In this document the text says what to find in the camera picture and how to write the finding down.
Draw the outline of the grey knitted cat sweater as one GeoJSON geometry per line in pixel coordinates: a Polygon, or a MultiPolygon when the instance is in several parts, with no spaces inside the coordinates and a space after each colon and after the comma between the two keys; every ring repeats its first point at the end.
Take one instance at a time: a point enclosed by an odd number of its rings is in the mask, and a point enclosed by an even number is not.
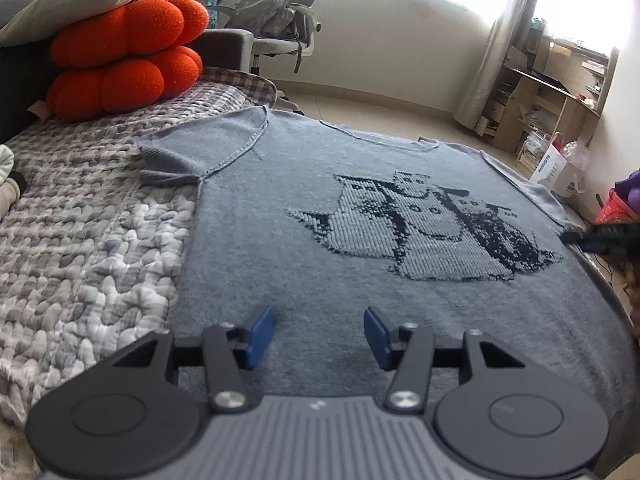
{"type": "Polygon", "coordinates": [[[367,307],[442,338],[478,328],[597,399],[599,460],[639,449],[639,347],[620,300],[560,239],[562,206],[490,155],[251,107],[141,139],[142,183],[198,191],[180,335],[272,307],[255,392],[380,394],[367,307]]]}

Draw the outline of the stack of folded clothes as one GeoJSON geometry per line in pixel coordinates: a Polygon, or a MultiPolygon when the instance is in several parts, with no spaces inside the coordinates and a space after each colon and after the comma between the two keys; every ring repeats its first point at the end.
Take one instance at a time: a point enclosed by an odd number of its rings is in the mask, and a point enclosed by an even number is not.
{"type": "Polygon", "coordinates": [[[14,153],[0,145],[0,218],[21,198],[27,188],[24,176],[14,170],[14,153]]]}

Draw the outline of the red patterned basket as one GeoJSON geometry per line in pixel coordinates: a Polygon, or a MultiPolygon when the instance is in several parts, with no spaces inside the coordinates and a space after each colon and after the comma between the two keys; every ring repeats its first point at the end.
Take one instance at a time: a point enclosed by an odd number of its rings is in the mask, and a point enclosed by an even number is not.
{"type": "Polygon", "coordinates": [[[614,188],[608,191],[608,197],[597,215],[595,224],[638,222],[639,216],[617,195],[614,188]]]}

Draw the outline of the white blue cardboard box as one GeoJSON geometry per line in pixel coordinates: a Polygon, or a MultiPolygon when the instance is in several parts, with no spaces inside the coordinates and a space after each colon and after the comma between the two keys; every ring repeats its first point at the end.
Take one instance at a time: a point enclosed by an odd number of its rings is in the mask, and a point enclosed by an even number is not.
{"type": "Polygon", "coordinates": [[[585,143],[581,140],[564,143],[564,136],[558,131],[551,137],[529,181],[542,185],[560,200],[569,200],[586,192],[589,162],[585,143]]]}

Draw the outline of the wooden desk shelf unit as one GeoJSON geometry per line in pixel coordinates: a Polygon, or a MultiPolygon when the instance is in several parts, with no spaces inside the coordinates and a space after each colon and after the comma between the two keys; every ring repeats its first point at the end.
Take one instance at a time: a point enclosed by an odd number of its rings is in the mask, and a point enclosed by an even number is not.
{"type": "Polygon", "coordinates": [[[555,133],[559,148],[592,137],[619,55],[553,38],[534,18],[509,48],[475,132],[514,154],[516,170],[530,177],[555,133]]]}

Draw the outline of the grey white quilted bedspread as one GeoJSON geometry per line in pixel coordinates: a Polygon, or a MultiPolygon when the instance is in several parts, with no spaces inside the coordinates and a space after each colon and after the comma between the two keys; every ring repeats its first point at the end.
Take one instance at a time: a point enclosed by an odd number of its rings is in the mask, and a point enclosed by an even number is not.
{"type": "Polygon", "coordinates": [[[196,191],[139,182],[137,140],[218,115],[216,86],[13,138],[25,194],[1,222],[1,416],[23,426],[50,390],[151,330],[175,304],[196,191]]]}

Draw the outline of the right beige curtain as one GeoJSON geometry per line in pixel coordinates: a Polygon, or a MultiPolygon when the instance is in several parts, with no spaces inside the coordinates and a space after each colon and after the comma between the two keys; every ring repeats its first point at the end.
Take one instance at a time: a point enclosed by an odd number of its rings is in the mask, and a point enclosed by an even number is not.
{"type": "Polygon", "coordinates": [[[480,67],[454,112],[454,120],[473,130],[497,81],[510,47],[521,49],[537,0],[512,0],[498,21],[492,25],[480,67]]]}

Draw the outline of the grey checkered blanket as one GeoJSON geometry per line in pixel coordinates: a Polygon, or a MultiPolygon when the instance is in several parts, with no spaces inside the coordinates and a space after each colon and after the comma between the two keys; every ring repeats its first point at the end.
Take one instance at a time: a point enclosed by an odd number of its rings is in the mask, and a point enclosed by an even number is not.
{"type": "Polygon", "coordinates": [[[251,106],[273,108],[277,104],[276,85],[262,76],[228,68],[205,67],[200,81],[216,86],[214,110],[218,114],[251,106]]]}

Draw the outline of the orange pumpkin cushion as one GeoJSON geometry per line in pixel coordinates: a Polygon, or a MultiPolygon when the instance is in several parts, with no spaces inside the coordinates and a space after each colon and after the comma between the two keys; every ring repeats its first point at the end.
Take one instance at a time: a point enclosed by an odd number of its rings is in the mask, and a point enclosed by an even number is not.
{"type": "Polygon", "coordinates": [[[180,96],[203,71],[189,44],[207,24],[195,0],[134,0],[64,27],[51,46],[61,73],[48,90],[48,109],[84,122],[180,96]]]}

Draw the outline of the grey backpack on chair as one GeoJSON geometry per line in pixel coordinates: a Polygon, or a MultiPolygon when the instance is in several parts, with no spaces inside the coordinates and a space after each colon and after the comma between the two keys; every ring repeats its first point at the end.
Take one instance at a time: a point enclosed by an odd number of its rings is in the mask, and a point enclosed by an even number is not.
{"type": "Polygon", "coordinates": [[[257,39],[304,40],[305,25],[292,8],[295,3],[296,0],[240,0],[226,26],[247,30],[257,39]]]}

